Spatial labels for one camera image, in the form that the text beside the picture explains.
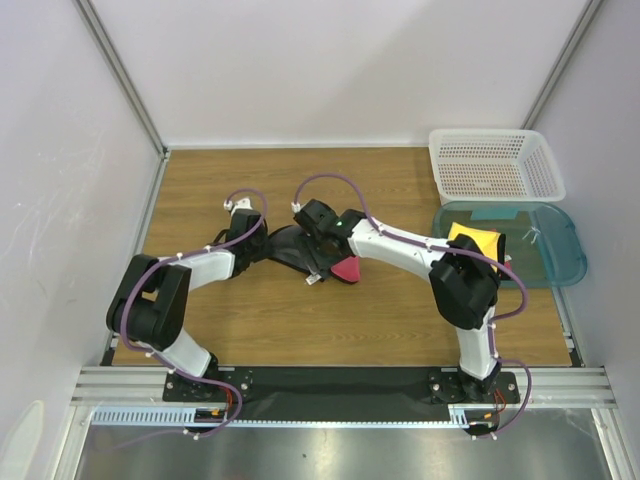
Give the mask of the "yellow and black towel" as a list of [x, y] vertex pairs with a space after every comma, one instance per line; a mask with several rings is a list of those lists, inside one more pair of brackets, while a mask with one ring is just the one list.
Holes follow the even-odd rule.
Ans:
[[505, 263], [506, 235], [496, 230], [480, 230], [453, 222], [448, 233], [449, 240], [455, 240], [458, 235], [471, 238], [479, 247], [480, 252], [500, 264]]

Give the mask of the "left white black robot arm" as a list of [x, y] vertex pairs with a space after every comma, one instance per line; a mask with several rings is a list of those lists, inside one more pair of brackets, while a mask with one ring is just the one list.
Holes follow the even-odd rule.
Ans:
[[188, 254], [134, 256], [107, 310], [106, 326], [132, 349], [168, 367], [176, 380], [184, 379], [195, 398], [211, 399], [220, 388], [241, 405], [242, 393], [221, 380], [217, 357], [186, 332], [184, 317], [192, 290], [236, 277], [267, 256], [264, 216], [236, 206], [230, 228], [218, 237], [225, 241]]

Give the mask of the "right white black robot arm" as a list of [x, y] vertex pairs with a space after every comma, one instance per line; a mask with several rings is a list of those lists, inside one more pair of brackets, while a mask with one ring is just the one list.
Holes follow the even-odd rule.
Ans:
[[302, 228], [295, 244], [312, 272], [325, 274], [354, 257], [378, 260], [428, 281], [438, 312], [456, 329], [461, 392], [474, 402], [495, 392], [501, 364], [491, 350], [488, 322], [497, 303], [505, 235], [454, 222], [448, 238], [424, 237], [358, 210], [337, 215], [316, 199], [294, 203], [292, 210]]

